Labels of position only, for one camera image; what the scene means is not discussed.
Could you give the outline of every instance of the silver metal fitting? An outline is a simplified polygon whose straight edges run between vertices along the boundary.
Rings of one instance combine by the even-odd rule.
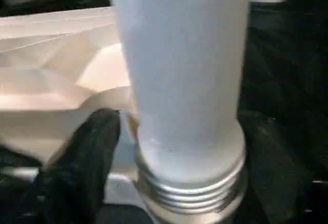
[[[230,174],[218,182],[201,188],[175,188],[165,185],[145,169],[140,157],[139,181],[145,186],[147,195],[163,208],[179,214],[204,214],[218,212],[228,206],[240,188],[240,172],[244,165],[242,158]]]

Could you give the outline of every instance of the white plastic tray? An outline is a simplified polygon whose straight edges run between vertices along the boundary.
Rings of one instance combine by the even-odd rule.
[[[0,141],[44,162],[94,110],[131,110],[110,8],[0,18]]]

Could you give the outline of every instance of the black surface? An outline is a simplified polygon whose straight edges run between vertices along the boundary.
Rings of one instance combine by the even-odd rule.
[[[109,0],[33,0],[0,9],[0,16],[28,15],[53,11],[110,6]]]

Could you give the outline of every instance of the threaded metal end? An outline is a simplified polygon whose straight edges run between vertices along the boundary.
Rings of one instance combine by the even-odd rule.
[[[244,158],[219,182],[196,189],[179,189],[164,185],[147,171],[141,172],[139,180],[146,185],[151,199],[172,212],[180,214],[219,212],[234,200],[240,187],[243,165]]]

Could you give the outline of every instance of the metal threads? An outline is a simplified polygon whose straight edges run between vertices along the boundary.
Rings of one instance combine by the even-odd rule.
[[[163,185],[147,172],[140,180],[147,186],[150,198],[165,209],[180,214],[204,214],[219,212],[229,205],[239,191],[241,160],[231,173],[220,182],[197,189],[178,189]]]

